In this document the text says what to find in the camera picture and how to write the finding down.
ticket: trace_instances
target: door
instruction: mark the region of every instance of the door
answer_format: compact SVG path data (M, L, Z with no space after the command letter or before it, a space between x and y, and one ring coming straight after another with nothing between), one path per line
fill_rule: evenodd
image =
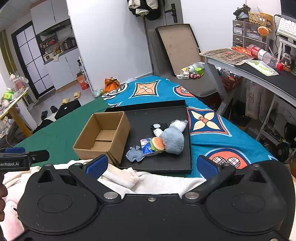
M52 78L54 87L56 89L59 89L76 79L73 78L65 54L60 56L58 61L50 61L45 65L45 67L49 73L49 76Z
M52 9L54 12L54 18L56 23L60 23L70 16L68 15L68 8L66 0L51 0L52 1Z
M66 53L65 56L69 64L70 70L72 72L73 78L76 79L77 73L81 71L77 62L77 60L79 60L80 57L78 48Z
M38 4L31 9L32 21L36 34L56 24L51 0Z
M43 65L44 61L36 41L32 21L14 32L11 37L25 77L29 80L29 86L38 99L54 87Z
M183 15L180 0L160 0L158 3L161 8L161 17L155 21L149 21L145 18L144 25L152 71L154 75L161 76L171 72L171 68L155 29L160 26L182 24Z

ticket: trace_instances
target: patterned bedspread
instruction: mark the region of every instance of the patterned bedspread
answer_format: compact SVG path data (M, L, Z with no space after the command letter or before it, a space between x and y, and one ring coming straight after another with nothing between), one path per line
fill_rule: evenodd
M219 164L229 162L239 169L275 159L259 142L209 109L189 91L168 79L148 76L104 94L103 99L110 106L184 99L192 147L193 171L188 177L201 177L196 168L199 155Z

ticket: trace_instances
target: yellow slipper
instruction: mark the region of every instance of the yellow slipper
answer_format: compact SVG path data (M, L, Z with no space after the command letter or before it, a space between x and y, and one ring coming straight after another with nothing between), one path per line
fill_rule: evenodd
M63 99L62 105L68 103L70 98Z
M81 92L75 92L74 93L74 100L78 99L80 97Z

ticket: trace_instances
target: red bottle cap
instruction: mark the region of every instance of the red bottle cap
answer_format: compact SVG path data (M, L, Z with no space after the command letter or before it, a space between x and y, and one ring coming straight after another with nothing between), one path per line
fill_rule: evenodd
M283 65L281 63L277 63L276 69L279 71L282 71L284 69Z

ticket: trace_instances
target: orange bag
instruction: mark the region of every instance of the orange bag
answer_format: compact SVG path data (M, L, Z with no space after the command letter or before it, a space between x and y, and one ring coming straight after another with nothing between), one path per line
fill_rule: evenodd
M119 88L119 81L115 78L105 79L105 93Z

